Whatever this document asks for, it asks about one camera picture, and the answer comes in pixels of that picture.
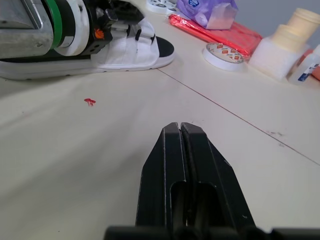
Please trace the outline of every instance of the white table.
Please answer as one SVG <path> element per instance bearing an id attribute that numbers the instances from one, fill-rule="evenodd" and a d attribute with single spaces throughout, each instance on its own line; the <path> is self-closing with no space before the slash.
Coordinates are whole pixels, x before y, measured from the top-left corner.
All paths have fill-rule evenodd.
<path id="1" fill-rule="evenodd" d="M 136 1 L 144 9 L 144 1 Z M 249 67 L 228 72 L 204 60 L 206 43 L 145 11 L 156 34 L 172 42 L 176 60 L 161 69 L 212 102 L 320 164 L 320 81 L 303 86 L 279 83 Z"/>
<path id="2" fill-rule="evenodd" d="M 173 66 L 187 62 L 176 49 Z M 171 122 L 204 129 L 258 227 L 320 226 L 320 166 L 161 72 L 168 68 L 0 79 L 0 239 L 100 240 L 108 226 L 134 225 L 142 166 Z"/>

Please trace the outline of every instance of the label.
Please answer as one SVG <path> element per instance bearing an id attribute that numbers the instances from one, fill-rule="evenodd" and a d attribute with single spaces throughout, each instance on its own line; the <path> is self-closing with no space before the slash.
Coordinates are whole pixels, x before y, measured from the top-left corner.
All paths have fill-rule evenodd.
<path id="1" fill-rule="evenodd" d="M 189 0 L 189 4 L 192 6 L 192 7 L 196 7 L 199 5 L 199 2 L 198 0 Z"/>
<path id="2" fill-rule="evenodd" d="M 319 66 L 319 64 L 311 64 L 307 70 L 304 71 L 304 73 L 298 78 L 298 81 L 300 82 L 304 82 L 307 77 L 310 76 L 310 74 L 312 74 L 312 72 Z"/>
<path id="3" fill-rule="evenodd" d="M 74 37 L 73 36 L 66 36 L 63 40 L 63 43 L 61 44 L 60 48 L 67 48 L 69 47 L 72 42 L 74 41 Z"/>

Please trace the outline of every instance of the red stain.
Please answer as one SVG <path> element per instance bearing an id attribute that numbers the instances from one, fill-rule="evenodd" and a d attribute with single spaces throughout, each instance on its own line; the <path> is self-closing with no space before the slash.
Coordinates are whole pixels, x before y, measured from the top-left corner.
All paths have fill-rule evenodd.
<path id="1" fill-rule="evenodd" d="M 92 99 L 90 99 L 90 98 L 86 98 L 84 101 L 88 103 L 88 106 L 89 106 L 89 107 L 93 107 L 94 104 L 96 103 L 95 100 L 92 100 Z"/>

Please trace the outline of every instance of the red plastic bag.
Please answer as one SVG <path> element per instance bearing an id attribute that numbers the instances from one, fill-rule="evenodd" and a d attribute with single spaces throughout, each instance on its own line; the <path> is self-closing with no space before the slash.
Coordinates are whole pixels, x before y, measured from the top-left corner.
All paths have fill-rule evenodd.
<path id="1" fill-rule="evenodd" d="M 249 28 L 233 22 L 229 30 L 207 30 L 192 20 L 187 20 L 178 15 L 169 16 L 171 25 L 194 35 L 208 43 L 220 43 L 227 45 L 249 60 L 256 47 L 262 40 L 262 36 Z"/>

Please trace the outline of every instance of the white slide sandal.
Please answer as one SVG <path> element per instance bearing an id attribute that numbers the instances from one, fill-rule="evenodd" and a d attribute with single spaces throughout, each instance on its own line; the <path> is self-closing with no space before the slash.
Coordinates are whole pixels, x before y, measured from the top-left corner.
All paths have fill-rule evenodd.
<path id="1" fill-rule="evenodd" d="M 152 25 L 143 19 L 138 25 L 113 25 L 113 40 L 100 52 L 63 60 L 12 58 L 0 61 L 0 77 L 31 80 L 103 72 L 143 71 L 170 64 L 174 46 L 155 36 Z"/>

